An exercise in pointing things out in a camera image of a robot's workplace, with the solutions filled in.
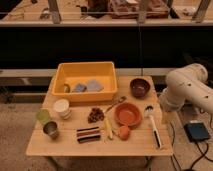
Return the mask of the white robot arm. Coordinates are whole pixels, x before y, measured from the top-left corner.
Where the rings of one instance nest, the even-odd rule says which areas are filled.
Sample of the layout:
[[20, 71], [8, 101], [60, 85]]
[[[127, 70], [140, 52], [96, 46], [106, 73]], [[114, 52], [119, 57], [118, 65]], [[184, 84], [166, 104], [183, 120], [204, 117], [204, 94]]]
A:
[[166, 112], [178, 111], [188, 100], [213, 114], [213, 88], [205, 84], [207, 79], [207, 69], [198, 63], [170, 71], [165, 79], [167, 87], [159, 97], [161, 107]]

